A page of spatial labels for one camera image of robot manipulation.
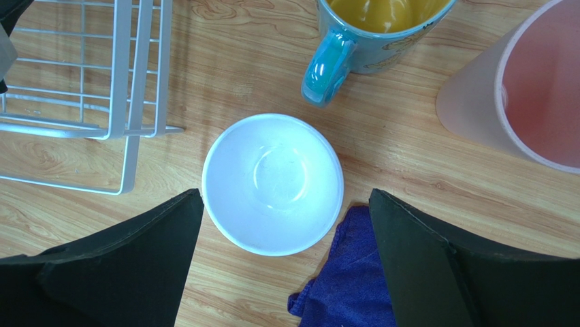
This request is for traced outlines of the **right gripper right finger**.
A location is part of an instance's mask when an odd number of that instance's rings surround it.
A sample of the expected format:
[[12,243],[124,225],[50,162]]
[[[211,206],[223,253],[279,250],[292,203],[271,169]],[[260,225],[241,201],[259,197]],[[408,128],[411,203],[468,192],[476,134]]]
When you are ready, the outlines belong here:
[[369,205],[397,325],[579,325],[577,259],[498,243],[380,189]]

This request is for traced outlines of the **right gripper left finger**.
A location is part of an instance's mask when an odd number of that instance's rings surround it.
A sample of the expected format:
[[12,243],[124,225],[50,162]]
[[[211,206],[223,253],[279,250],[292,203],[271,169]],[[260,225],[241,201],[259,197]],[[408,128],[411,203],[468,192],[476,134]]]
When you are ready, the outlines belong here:
[[1,260],[2,326],[173,326],[202,224],[190,189],[113,225]]

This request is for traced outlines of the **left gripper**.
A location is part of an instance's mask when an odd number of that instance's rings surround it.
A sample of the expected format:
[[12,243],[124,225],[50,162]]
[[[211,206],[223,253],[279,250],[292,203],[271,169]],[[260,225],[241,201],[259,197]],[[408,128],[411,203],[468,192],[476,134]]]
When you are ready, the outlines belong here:
[[10,36],[18,19],[32,3],[33,0],[1,0],[1,94],[7,92],[4,78],[18,57]]

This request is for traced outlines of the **white flower-shaped bowl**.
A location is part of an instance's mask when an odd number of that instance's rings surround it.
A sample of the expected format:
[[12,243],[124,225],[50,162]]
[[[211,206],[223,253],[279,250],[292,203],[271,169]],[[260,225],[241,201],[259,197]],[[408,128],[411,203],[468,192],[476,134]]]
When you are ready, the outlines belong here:
[[228,127],[210,147],[202,198],[233,244],[257,255],[293,255],[335,224],[344,177],[332,145],[313,126],[257,114]]

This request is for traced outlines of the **pink cup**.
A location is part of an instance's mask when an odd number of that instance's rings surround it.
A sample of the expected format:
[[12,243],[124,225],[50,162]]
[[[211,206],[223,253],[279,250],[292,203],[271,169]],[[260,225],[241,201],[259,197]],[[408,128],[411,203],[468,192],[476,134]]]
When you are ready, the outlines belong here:
[[440,89],[450,132],[499,151],[579,172],[579,2],[550,1]]

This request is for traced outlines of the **blue butterfly mug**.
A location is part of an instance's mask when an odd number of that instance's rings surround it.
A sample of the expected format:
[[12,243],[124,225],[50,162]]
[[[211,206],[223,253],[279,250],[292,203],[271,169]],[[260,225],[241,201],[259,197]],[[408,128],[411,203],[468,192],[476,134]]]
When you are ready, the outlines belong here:
[[317,1],[321,42],[304,74],[303,98],[320,108],[350,73],[395,65],[452,9],[442,1]]

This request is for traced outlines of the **purple cloth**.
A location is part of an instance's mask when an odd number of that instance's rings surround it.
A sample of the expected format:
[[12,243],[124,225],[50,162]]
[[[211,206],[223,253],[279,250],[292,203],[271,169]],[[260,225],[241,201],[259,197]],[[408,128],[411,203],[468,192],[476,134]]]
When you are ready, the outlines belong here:
[[368,206],[352,206],[337,225],[326,263],[288,297],[300,326],[395,326]]

